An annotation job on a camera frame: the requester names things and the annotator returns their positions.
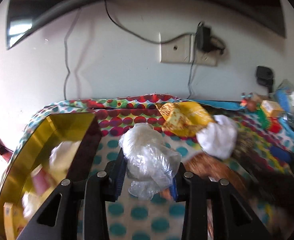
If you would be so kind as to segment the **clear plastic bag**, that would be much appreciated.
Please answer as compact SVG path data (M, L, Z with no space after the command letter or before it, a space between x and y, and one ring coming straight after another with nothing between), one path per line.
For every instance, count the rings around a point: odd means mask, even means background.
M56 180L66 177L81 141L63 141L52 149L49 157L49 172Z

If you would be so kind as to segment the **brown patterned sock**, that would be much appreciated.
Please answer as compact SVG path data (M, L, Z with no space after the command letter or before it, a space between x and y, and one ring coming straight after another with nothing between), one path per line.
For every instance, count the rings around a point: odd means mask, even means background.
M232 156L236 160L255 159L258 154L254 150L253 136L248 132L238 132L235 149Z

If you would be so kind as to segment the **small yellow white carton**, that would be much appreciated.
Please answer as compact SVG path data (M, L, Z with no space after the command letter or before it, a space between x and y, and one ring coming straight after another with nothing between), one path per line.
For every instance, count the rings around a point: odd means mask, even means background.
M278 118L284 112L282 107L275 101L263 100L260 107L268 118Z

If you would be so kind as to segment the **gold tin box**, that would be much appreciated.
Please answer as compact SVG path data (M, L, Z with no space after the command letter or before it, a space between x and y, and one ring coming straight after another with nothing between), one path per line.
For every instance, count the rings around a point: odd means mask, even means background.
M49 167L52 149L63 141L80 142L79 149L67 173L52 175L60 182L63 178L72 181L88 177L93 158L102 133L93 113L65 113L47 116L32 133L22 150L9 165L0 187L0 236L5 238L3 206L5 203L21 205L25 192L33 188L31 172L39 165Z

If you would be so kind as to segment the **white sock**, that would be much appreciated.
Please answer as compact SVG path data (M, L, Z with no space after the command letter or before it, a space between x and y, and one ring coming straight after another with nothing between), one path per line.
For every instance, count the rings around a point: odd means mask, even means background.
M236 147L238 127L225 115L214 115L214 120L196 133L196 139L206 154L225 160L231 157Z

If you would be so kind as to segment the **green red box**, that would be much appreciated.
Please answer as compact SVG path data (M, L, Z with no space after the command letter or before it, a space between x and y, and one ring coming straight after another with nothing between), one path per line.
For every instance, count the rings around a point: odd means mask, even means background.
M279 133L282 130L277 118L267 117L264 111L261 108L257 109L258 120L261 124L261 127L272 133Z

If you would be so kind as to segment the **colourful polka dot cloth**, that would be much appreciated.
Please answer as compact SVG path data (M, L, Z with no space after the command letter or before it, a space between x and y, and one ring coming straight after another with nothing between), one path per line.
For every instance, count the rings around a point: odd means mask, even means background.
M234 157L208 155L196 135L196 119L206 128L222 127L229 139L245 136L252 141L258 160L271 171L289 174L287 163L271 154L271 146L294 152L294 132L279 122L279 131L263 128L258 113L242 113L228 102L196 102L171 95L144 95L118 99L84 99L54 102L38 111L25 127L14 157L22 157L28 143L47 117L93 113L102 137L90 175L96 175L120 151L129 159L123 190L106 204L110 239L180 239L185 205L175 203L169 180L179 163L194 171L197 164L214 180L227 178L238 190L250 175Z

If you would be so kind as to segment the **white wall socket plate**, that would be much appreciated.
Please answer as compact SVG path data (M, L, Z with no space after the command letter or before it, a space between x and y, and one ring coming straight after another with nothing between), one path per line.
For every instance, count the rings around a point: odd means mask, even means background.
M198 50L194 45L195 34L184 34L171 41L161 41L159 45L159 62L168 64L191 64L215 67L218 52L210 53Z

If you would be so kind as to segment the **dark red small box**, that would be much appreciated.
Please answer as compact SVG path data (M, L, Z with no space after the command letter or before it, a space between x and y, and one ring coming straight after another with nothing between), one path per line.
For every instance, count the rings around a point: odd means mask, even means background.
M33 187L38 196L43 195L48 189L54 188L56 185L53 177L39 165L31 172Z

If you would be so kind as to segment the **yellow medicine box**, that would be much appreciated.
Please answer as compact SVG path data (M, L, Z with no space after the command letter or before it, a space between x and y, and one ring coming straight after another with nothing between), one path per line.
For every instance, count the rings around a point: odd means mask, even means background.
M5 202L3 206L3 215L6 239L17 239L27 224L27 220L23 215L23 209L17 207L13 203Z

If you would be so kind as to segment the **brown oat snack bag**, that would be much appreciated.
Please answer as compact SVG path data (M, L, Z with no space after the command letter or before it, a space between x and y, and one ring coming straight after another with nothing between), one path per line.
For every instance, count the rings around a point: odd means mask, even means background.
M207 155L205 153L198 153L191 159L183 162L186 171L191 171L200 178L213 178L216 181L220 179L227 179L240 195L249 204L253 202L253 194L249 191L248 186L250 177L247 174L239 174L233 171L222 161Z

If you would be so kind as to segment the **black power adapter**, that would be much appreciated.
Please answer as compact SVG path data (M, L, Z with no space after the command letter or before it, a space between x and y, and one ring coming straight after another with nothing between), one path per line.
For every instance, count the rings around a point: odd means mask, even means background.
M224 54L226 45L223 40L211 34L211 27L199 22L195 35L196 48L204 53L219 51Z

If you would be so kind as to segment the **yellow cracker snack bag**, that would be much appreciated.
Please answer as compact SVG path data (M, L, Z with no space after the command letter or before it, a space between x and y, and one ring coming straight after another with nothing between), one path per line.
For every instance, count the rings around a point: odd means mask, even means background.
M163 132L170 132L178 137L195 137L196 133L215 123L214 118L197 102L168 102L155 104L164 118Z

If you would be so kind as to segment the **black clamp mount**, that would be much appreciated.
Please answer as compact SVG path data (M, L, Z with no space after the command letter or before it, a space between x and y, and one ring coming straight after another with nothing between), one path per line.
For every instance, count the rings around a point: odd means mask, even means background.
M257 66L255 77L259 85L268 89L268 93L273 92L274 72L271 68L265 66Z

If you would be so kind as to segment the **clear bag blue contents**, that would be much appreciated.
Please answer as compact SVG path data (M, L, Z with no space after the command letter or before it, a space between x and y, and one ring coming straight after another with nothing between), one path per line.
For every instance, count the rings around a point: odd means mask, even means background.
M274 92L274 98L289 118L294 119L294 85L284 79Z

